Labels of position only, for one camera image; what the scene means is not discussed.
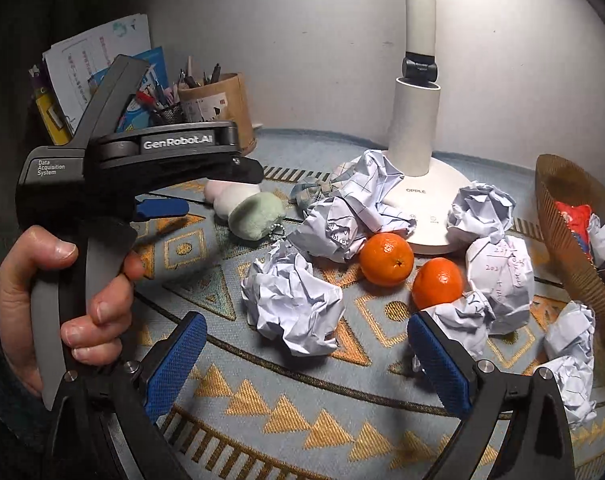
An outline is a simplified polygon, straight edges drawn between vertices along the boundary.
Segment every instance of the red wrapper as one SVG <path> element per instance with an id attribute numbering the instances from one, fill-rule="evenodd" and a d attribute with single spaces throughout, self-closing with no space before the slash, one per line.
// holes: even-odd
<path id="1" fill-rule="evenodd" d="M 558 211 L 561 212 L 561 215 L 563 215 L 567 227 L 569 227 L 571 234 L 576 238 L 580 248 L 591 260 L 589 234 L 587 233 L 587 226 L 589 225 L 589 218 L 591 217 L 591 206 L 588 204 L 572 206 L 556 201 L 556 207 L 558 208 Z"/>

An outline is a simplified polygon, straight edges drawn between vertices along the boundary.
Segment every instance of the sleeve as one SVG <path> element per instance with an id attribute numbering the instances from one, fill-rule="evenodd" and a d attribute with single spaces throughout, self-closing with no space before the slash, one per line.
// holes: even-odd
<path id="1" fill-rule="evenodd" d="M 52 414 L 14 375 L 0 346 L 0 421 L 26 447 L 42 452 Z"/>

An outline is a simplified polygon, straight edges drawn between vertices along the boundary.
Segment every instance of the orange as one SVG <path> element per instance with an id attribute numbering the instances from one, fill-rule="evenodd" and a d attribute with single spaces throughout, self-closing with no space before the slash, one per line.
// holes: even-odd
<path id="1" fill-rule="evenodd" d="M 457 300 L 463 295 L 460 269 L 446 258 L 432 258 L 420 267 L 411 295 L 419 310 Z"/>
<path id="2" fill-rule="evenodd" d="M 404 282 L 414 268 L 414 251 L 394 233 L 378 233 L 360 250 L 360 268 L 375 285 L 395 286 Z"/>

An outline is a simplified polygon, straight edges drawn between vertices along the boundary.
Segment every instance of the gray handle grip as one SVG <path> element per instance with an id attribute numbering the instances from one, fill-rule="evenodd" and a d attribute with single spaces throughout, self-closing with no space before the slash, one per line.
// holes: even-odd
<path id="1" fill-rule="evenodd" d="M 69 269 L 39 272 L 31 293 L 36 361 L 48 410 L 63 375 L 78 364 L 60 339 L 60 326 L 86 314 L 89 301 L 118 275 L 136 231 L 118 219 L 93 218 L 83 221 L 76 233 L 59 236 L 78 246 L 78 259 Z"/>

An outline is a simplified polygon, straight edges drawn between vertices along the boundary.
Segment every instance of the screw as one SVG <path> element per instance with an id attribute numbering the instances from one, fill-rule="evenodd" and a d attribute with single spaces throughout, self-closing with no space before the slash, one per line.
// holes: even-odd
<path id="1" fill-rule="evenodd" d="M 491 361 L 487 361 L 486 359 L 481 359 L 480 361 L 478 361 L 478 370 L 480 370 L 481 372 L 483 372 L 485 374 L 490 374 L 495 369 L 496 369 L 496 367 L 494 366 L 494 363 L 492 363 Z"/>
<path id="2" fill-rule="evenodd" d="M 138 367 L 140 363 L 138 361 L 127 361 L 122 367 L 124 368 L 125 373 L 135 374 L 138 371 Z"/>
<path id="3" fill-rule="evenodd" d="M 66 383 L 73 383 L 76 379 L 78 379 L 78 372 L 76 370 L 65 372 L 64 380 Z"/>
<path id="4" fill-rule="evenodd" d="M 544 379 L 553 379 L 553 372 L 549 368 L 545 368 L 544 366 L 538 368 L 538 374 Z"/>

